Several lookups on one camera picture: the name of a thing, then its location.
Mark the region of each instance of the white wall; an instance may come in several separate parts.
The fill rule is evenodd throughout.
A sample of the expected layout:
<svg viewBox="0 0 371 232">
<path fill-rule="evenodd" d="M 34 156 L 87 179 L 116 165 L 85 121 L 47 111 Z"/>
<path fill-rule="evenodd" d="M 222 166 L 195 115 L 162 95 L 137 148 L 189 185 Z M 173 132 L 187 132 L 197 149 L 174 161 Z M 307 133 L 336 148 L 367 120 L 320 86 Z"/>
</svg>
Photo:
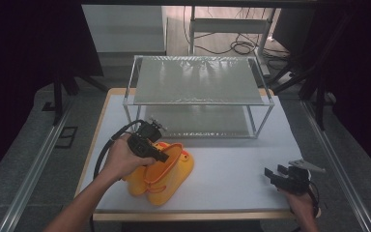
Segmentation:
<svg viewBox="0 0 371 232">
<path fill-rule="evenodd" d="M 164 52 L 165 8 L 82 5 L 97 52 Z"/>
</svg>

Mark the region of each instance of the metal rail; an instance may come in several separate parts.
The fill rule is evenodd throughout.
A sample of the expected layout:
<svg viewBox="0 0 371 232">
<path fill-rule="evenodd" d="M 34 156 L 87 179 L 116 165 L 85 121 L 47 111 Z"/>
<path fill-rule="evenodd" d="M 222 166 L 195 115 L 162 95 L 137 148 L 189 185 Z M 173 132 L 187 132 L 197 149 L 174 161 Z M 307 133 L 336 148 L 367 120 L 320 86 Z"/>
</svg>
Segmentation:
<svg viewBox="0 0 371 232">
<path fill-rule="evenodd" d="M 341 186 L 343 192 L 345 193 L 346 198 L 349 201 L 352 209 L 354 210 L 355 216 L 360 224 L 360 227 L 365 232 L 371 232 L 371 217 L 366 207 L 364 206 L 359 194 L 354 188 L 351 180 L 348 177 L 348 174 L 345 171 L 345 168 L 342 166 L 338 156 L 335 153 L 332 145 L 330 144 L 327 134 L 322 131 L 317 122 L 314 120 L 314 112 L 311 104 L 308 101 L 300 101 L 302 107 L 304 108 L 308 120 L 317 135 L 319 141 L 323 145 L 324 152 L 327 155 L 328 161 L 332 166 L 333 172 Z"/>
<path fill-rule="evenodd" d="M 74 98 L 70 97 L 65 105 L 64 114 L 59 120 L 59 123 L 57 124 L 57 126 L 52 127 L 46 139 L 44 140 L 43 145 L 38 152 L 38 155 L 35 157 L 31 168 L 26 174 L 22 185 L 17 191 L 16 196 L 11 203 L 11 206 L 9 207 L 0 224 L 0 231 L 14 231 L 14 229 L 16 228 L 16 225 L 19 222 L 23 210 L 25 209 L 26 204 L 29 201 L 35 185 L 41 177 L 42 171 L 46 165 L 47 160 L 50 157 L 53 147 L 55 146 L 56 140 L 59 137 L 59 134 L 61 133 L 62 128 L 70 115 L 73 102 Z"/>
</svg>

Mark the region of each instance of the yellow object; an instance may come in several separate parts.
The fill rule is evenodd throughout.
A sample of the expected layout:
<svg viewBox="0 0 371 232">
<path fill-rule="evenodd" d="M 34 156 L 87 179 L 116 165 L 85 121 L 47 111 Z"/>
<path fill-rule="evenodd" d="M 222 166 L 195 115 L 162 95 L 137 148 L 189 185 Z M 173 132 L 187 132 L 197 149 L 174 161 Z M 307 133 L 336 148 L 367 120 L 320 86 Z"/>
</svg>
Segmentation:
<svg viewBox="0 0 371 232">
<path fill-rule="evenodd" d="M 194 159 L 190 153 L 183 150 L 180 143 L 170 145 L 159 142 L 155 147 L 169 156 L 167 161 L 138 167 L 124 180 L 128 182 L 128 192 L 131 195 L 137 196 L 147 192 L 147 197 L 153 205 L 162 205 L 188 177 L 194 166 Z"/>
</svg>

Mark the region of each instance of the glass panel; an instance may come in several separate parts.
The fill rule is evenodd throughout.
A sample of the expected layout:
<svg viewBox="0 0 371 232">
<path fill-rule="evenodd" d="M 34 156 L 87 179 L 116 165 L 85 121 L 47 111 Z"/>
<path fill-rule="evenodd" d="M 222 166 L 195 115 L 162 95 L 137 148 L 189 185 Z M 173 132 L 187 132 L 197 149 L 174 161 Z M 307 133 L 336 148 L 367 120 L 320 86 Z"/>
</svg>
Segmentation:
<svg viewBox="0 0 371 232">
<path fill-rule="evenodd" d="M 247 58 L 137 59 L 141 67 L 134 104 L 263 104 Z"/>
</svg>

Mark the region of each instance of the black curtain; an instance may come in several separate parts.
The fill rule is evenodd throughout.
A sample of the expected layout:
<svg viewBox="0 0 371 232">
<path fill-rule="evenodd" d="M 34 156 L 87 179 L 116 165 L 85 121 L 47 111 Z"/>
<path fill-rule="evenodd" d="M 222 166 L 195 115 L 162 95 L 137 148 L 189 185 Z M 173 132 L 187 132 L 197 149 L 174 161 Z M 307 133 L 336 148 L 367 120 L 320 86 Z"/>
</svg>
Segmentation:
<svg viewBox="0 0 371 232">
<path fill-rule="evenodd" d="M 77 2 L 0 1 L 0 160 L 25 123 L 37 90 L 53 74 L 102 75 Z"/>
<path fill-rule="evenodd" d="M 335 114 L 371 158 L 371 1 L 356 6 L 323 72 Z"/>
</svg>

